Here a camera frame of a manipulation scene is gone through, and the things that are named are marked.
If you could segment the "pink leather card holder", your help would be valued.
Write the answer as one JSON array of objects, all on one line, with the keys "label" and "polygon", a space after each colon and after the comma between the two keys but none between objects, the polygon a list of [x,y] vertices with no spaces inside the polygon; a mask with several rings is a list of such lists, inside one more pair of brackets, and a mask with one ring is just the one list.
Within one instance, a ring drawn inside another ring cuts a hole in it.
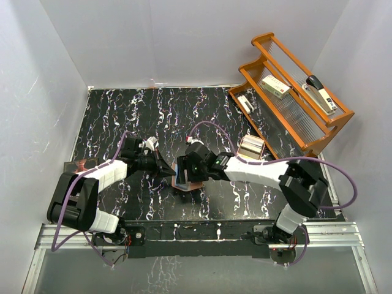
[{"label": "pink leather card holder", "polygon": [[184,175],[186,176],[186,181],[184,184],[181,184],[179,182],[179,171],[178,171],[178,165],[176,163],[172,164],[172,169],[176,172],[175,176],[172,176],[171,179],[171,186],[177,190],[183,191],[183,192],[190,192],[193,190],[201,189],[204,184],[202,182],[197,182],[197,183],[192,183],[187,180],[187,171],[184,172]]}]

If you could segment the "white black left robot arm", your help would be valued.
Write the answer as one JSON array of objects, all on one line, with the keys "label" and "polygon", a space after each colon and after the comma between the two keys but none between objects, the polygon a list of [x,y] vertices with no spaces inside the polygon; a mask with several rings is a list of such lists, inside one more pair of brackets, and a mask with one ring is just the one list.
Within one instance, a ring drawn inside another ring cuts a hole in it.
[{"label": "white black left robot arm", "polygon": [[48,207],[48,221],[62,220],[66,227],[81,232],[104,233],[111,243],[121,244],[127,230],[119,224],[118,216],[97,207],[98,196],[104,189],[138,171],[150,172],[152,177],[158,178],[175,176],[176,172],[156,149],[156,141],[155,137],[147,140],[124,138],[114,159],[84,172],[64,172]]}]

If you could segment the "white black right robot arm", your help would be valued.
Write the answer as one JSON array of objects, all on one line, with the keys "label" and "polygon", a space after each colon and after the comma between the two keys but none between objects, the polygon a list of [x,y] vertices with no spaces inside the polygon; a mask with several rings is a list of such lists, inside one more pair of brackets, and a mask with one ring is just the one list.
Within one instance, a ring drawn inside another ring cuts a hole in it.
[{"label": "white black right robot arm", "polygon": [[177,158],[176,164],[178,184],[213,179],[256,183],[280,190],[286,205],[273,226],[256,234],[271,243],[289,242],[300,225],[315,217],[329,186],[309,157],[294,157],[282,162],[251,162],[233,153],[215,154],[204,144],[195,142]]}]

